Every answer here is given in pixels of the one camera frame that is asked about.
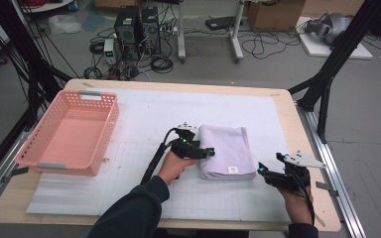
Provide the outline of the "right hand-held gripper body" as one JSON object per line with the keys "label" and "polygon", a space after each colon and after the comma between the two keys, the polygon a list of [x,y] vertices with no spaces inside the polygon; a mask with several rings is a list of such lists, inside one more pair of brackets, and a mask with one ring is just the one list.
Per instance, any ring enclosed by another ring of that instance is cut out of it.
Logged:
{"label": "right hand-held gripper body", "polygon": [[263,177],[266,184],[287,191],[298,191],[311,185],[311,175],[308,168],[325,169],[326,165],[301,151],[289,156],[283,162],[284,172],[282,174],[272,172],[270,176]]}

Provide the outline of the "black flat box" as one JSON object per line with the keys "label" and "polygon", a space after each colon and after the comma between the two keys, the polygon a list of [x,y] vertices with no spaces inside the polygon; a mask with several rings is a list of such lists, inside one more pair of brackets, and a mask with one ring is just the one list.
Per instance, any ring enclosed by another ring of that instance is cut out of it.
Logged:
{"label": "black flat box", "polygon": [[220,17],[214,19],[208,19],[205,21],[205,25],[212,31],[217,30],[230,30],[235,27],[236,19],[234,17]]}

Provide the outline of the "person's right hand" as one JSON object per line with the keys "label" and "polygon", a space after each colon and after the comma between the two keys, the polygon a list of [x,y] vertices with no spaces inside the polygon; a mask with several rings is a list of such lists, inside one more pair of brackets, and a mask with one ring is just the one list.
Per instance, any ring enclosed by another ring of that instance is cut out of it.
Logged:
{"label": "person's right hand", "polygon": [[293,223],[314,224],[308,202],[301,191],[291,192],[279,190],[284,197],[286,210]]}

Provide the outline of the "grey rounded device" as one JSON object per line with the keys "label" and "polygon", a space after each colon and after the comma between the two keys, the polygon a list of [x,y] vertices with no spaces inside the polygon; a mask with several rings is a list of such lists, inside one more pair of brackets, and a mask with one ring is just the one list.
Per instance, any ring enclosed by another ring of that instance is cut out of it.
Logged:
{"label": "grey rounded device", "polygon": [[350,23],[351,19],[341,13],[324,13],[318,19],[308,20],[305,32],[314,33],[330,46],[348,28]]}

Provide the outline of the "white ribbed foam sheet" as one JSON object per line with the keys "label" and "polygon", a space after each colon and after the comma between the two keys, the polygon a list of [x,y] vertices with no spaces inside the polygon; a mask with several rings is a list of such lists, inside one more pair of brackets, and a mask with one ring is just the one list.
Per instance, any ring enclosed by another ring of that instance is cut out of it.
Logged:
{"label": "white ribbed foam sheet", "polygon": [[98,215],[108,175],[42,174],[28,205],[30,214]]}

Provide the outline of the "pink plastic basket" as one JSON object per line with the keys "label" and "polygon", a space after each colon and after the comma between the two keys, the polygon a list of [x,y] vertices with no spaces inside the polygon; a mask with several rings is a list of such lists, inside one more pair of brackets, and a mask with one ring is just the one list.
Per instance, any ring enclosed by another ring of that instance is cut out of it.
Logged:
{"label": "pink plastic basket", "polygon": [[94,177],[118,116],[114,93],[62,90],[15,162],[41,173]]}

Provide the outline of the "clear plastic bag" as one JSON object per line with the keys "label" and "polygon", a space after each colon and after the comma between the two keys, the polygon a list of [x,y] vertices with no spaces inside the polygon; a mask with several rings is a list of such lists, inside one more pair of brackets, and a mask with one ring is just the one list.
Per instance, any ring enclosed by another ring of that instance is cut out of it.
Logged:
{"label": "clear plastic bag", "polygon": [[73,34],[81,31],[80,23],[71,15],[55,15],[50,17],[49,26],[53,35]]}

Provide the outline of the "white desk leg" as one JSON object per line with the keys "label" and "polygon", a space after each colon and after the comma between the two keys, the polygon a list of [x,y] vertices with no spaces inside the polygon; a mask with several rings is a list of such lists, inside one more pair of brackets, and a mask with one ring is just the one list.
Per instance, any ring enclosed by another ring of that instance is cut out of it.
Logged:
{"label": "white desk leg", "polygon": [[185,30],[184,30],[184,0],[179,0],[179,19],[178,19],[178,58],[181,63],[186,60],[186,44],[185,44]]}
{"label": "white desk leg", "polygon": [[235,22],[233,30],[230,32],[230,42],[235,52],[235,62],[240,62],[244,59],[239,41],[238,41],[238,32],[240,29],[240,22],[242,19],[242,14],[244,10],[244,1],[237,0],[237,9],[235,14]]}

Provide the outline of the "round white table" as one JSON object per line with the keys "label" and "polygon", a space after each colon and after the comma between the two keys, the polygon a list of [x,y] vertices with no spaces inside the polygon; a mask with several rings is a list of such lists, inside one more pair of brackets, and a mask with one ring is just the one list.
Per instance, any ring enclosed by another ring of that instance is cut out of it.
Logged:
{"label": "round white table", "polygon": [[25,13],[40,13],[67,7],[74,0],[35,0],[32,5],[20,0],[20,7]]}

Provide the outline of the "black computer tower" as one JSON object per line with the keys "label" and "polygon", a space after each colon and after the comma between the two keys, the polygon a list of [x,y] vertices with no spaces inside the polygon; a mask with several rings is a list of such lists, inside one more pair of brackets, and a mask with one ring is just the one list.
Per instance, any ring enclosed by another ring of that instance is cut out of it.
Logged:
{"label": "black computer tower", "polygon": [[126,60],[138,60],[140,36],[139,9],[137,6],[121,6],[114,29],[121,55]]}
{"label": "black computer tower", "polygon": [[141,20],[144,34],[144,50],[147,54],[158,54],[161,51],[158,8],[144,7]]}

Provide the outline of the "pale purple printed towel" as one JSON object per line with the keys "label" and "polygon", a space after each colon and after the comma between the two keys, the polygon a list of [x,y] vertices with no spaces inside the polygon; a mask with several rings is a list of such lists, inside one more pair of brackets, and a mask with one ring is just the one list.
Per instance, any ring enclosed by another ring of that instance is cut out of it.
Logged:
{"label": "pale purple printed towel", "polygon": [[229,128],[201,125],[200,145],[213,148],[214,155],[199,163],[201,176],[207,180],[254,179],[256,169],[245,127]]}

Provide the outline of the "cardboard box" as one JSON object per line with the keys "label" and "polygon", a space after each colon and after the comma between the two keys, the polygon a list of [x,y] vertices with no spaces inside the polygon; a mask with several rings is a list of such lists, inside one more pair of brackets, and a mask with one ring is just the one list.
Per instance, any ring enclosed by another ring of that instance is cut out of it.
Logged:
{"label": "cardboard box", "polygon": [[293,31],[306,0],[269,0],[251,2],[247,21],[254,32]]}
{"label": "cardboard box", "polygon": [[97,8],[118,8],[121,6],[136,6],[137,0],[94,0]]}
{"label": "cardboard box", "polygon": [[319,17],[323,13],[338,12],[354,16],[365,0],[306,0],[302,16]]}

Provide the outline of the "white power supply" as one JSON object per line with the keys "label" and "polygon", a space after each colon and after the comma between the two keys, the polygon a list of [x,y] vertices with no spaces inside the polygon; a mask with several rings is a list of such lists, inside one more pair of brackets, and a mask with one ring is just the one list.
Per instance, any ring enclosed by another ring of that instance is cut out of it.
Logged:
{"label": "white power supply", "polygon": [[109,65],[116,64],[116,53],[113,39],[106,39],[104,41],[103,53],[105,60]]}

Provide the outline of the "white power strip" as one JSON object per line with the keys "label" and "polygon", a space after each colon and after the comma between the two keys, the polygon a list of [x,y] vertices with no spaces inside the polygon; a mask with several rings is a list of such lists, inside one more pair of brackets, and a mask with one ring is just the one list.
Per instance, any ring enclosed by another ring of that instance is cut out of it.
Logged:
{"label": "white power strip", "polygon": [[160,31],[161,32],[164,32],[164,33],[167,33],[167,34],[170,34],[170,35],[177,35],[179,33],[179,30],[177,27],[174,27],[174,26],[170,26],[170,25],[163,25],[161,28],[160,28]]}

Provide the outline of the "grey metal clamp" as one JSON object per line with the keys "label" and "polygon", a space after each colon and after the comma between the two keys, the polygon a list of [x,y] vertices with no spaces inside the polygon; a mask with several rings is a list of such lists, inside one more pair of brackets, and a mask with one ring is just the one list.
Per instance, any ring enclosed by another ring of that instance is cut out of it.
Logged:
{"label": "grey metal clamp", "polygon": [[16,170],[13,170],[9,174],[7,174],[6,176],[2,177],[1,182],[8,183],[12,177],[22,175],[22,174],[26,174],[28,171],[29,171],[28,167],[18,168]]}
{"label": "grey metal clamp", "polygon": [[338,191],[336,189],[333,189],[332,186],[327,184],[327,183],[317,181],[316,187],[323,189],[323,190],[326,190],[329,193],[329,195],[332,197],[338,197],[339,196]]}

